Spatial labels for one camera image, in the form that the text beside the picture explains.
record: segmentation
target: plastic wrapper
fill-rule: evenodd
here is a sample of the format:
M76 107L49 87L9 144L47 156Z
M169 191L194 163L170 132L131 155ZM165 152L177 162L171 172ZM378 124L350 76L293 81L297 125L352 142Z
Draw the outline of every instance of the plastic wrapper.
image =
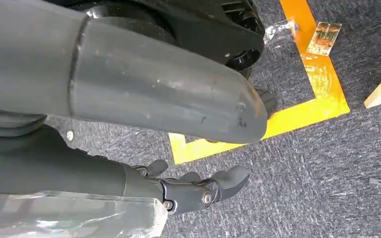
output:
M263 41L266 46L280 47L286 41L293 41L293 34L299 31L299 25L291 17L287 20L279 21L265 28Z
M155 198L0 194L0 238L151 238L161 235L166 220Z
M263 39L265 48L274 49L273 52L281 52L282 50L283 54L279 56L285 59L283 63L301 59L315 98L275 112L268 120L266 133L262 139L350 112L329 56L307 52L309 42L317 26L309 6L304 1L290 0L282 0L281 5L287 19L265 26ZM300 57L288 54L286 46L291 44L297 46ZM191 162L243 146L243 144L223 142L210 143L205 139L186 142L184 135L175 133L169 133L169 138L176 164Z

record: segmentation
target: white screw head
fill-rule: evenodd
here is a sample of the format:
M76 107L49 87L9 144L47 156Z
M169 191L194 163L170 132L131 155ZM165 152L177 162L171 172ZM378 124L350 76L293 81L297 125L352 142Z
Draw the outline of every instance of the white screw head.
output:
M69 141L72 141L73 140L73 131L72 130L68 131L68 133L66 133L66 137L68 138Z

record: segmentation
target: screw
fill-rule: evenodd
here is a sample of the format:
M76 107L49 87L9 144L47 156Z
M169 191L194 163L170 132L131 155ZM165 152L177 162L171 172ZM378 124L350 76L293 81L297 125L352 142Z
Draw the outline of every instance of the screw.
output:
M148 172L147 172L147 169L146 168L142 168L139 170L139 174L141 176L147 176Z
M204 207L207 207L207 206L211 205L211 201L212 201L211 192L205 191L202 194L202 205Z
M73 131L72 130L68 131L68 133L66 134L66 137L68 138L69 141L72 141L73 140Z
M164 208L166 208L167 210L171 210L173 208L173 202L171 201L164 201L163 202L163 206Z

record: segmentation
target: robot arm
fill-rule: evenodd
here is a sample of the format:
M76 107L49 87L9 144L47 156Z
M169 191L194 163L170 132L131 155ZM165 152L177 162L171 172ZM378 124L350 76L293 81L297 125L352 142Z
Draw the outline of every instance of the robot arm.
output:
M38 0L0 0L0 111L251 143L267 112L238 72Z
M43 125L45 115L58 115L231 143L263 136L264 103L237 71L121 22L38 0L0 0L0 194L149 197L180 214L245 185L242 167L208 179L155 178L165 163L131 167L90 156Z

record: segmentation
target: yellow tape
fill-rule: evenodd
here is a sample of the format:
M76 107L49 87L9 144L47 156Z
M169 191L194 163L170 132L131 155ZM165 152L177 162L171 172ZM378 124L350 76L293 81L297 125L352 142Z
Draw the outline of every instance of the yellow tape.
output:
M316 98L276 112L269 119L262 139L350 112L331 59L306 53L316 29L308 3L306 0L281 0L281 5L287 19L293 17L299 25L299 31L293 32L294 40ZM175 164L198 160L244 145L210 143L204 139L186 143L184 135L174 133L169 133L169 138Z

